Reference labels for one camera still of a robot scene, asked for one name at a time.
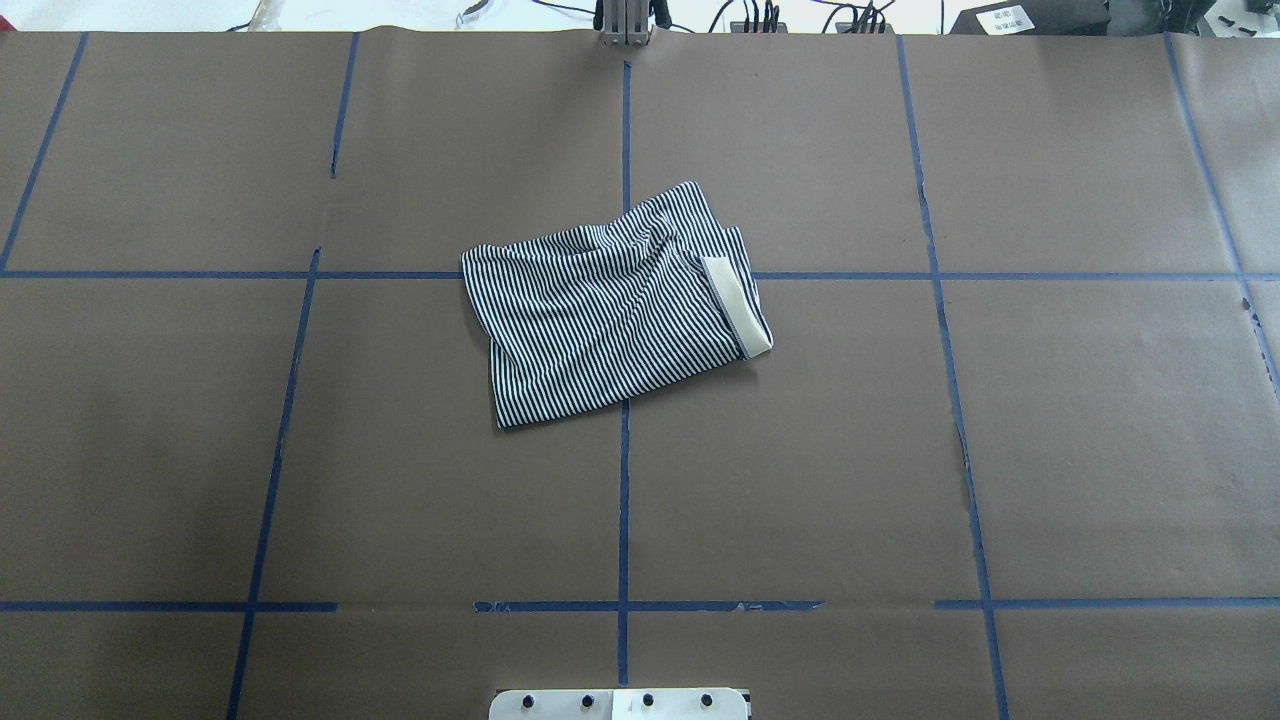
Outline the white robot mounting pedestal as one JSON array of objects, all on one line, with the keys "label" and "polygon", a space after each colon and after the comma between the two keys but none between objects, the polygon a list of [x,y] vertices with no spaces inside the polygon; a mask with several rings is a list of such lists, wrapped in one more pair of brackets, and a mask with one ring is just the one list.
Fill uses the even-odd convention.
[{"label": "white robot mounting pedestal", "polygon": [[509,689],[489,719],[751,719],[748,691],[730,687]]}]

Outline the black box with white label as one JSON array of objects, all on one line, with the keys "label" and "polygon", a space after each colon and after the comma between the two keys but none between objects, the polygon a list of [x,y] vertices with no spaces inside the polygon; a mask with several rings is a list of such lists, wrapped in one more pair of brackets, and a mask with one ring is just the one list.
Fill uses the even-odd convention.
[{"label": "black box with white label", "polygon": [[1105,36],[1108,1],[997,1],[961,10],[947,35]]}]

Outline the blue white striped polo shirt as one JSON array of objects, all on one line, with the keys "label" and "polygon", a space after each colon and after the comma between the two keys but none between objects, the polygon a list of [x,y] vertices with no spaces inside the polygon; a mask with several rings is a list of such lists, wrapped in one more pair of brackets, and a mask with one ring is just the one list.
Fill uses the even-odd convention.
[{"label": "blue white striped polo shirt", "polygon": [[479,245],[460,268],[500,429],[607,407],[774,345],[742,232],[721,224],[694,181],[605,224]]}]

